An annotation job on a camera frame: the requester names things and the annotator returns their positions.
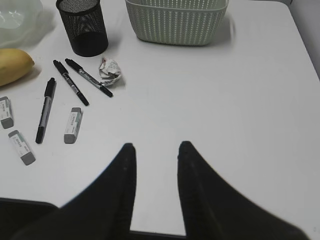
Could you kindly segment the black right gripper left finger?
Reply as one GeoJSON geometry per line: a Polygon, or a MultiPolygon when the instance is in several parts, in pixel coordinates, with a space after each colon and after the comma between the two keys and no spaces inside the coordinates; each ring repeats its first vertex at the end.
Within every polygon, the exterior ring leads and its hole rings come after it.
{"type": "Polygon", "coordinates": [[[108,167],[63,207],[19,230],[14,240],[126,240],[136,195],[136,149],[123,145],[108,167]]]}

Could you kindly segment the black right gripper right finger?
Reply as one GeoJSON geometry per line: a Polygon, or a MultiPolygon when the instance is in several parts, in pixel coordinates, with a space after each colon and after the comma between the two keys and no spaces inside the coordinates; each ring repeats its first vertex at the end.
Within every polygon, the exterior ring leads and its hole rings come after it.
{"type": "Polygon", "coordinates": [[[188,240],[306,240],[298,227],[228,184],[193,144],[179,146],[177,184],[188,240]]]}

